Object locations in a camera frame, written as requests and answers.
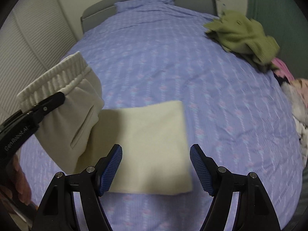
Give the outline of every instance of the screw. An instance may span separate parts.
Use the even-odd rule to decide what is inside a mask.
[[[93,172],[94,170],[95,170],[95,167],[93,167],[93,166],[87,167],[87,172],[88,172],[88,173],[91,173],[91,172]]]
[[[227,169],[225,167],[219,167],[218,171],[221,173],[225,173],[227,171]]]
[[[63,175],[62,172],[58,172],[58,173],[56,173],[54,176],[57,177],[57,178],[60,178],[60,177],[62,177],[62,175]]]
[[[258,177],[258,175],[255,172],[251,172],[249,175],[250,175],[251,178],[257,178]]]

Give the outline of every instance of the bed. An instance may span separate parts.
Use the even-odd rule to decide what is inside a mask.
[[[216,15],[215,0],[104,0],[84,12],[84,37],[66,56],[81,52],[101,80],[105,109],[181,100],[187,150],[198,143],[219,166],[256,172],[283,228],[302,187],[290,104],[272,72],[257,73],[204,35],[203,24]],[[35,137],[20,163],[39,204],[60,169]],[[186,194],[106,193],[101,202],[113,230],[199,230],[212,198],[191,172],[193,191]],[[225,230],[237,201],[234,193]],[[87,230],[78,194],[76,210]]]

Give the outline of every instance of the pink clothing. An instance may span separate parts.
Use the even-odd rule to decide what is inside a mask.
[[[278,70],[275,70],[274,73],[278,76],[278,77],[286,77],[288,79],[289,82],[294,81],[294,77],[291,74],[291,72],[288,70],[287,65],[280,59],[278,58],[274,58],[272,60],[272,63],[279,68]]]

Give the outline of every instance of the green curtain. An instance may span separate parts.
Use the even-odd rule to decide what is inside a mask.
[[[293,76],[308,79],[308,21],[294,0],[248,0],[247,17],[276,39]]]

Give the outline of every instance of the blue gripper pad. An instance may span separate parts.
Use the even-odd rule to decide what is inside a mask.
[[[114,152],[105,171],[103,172],[101,176],[100,188],[99,188],[99,192],[101,195],[103,195],[104,192],[107,192],[110,189],[113,178],[115,177],[115,174],[121,163],[122,155],[123,155],[122,147],[118,145],[116,151]]]
[[[189,152],[190,160],[195,168],[195,171],[198,175],[198,178],[201,182],[202,188],[204,191],[208,192],[209,195],[214,195],[213,181],[212,176],[207,169],[206,165],[202,161],[199,153],[197,152],[195,146],[191,146]]]

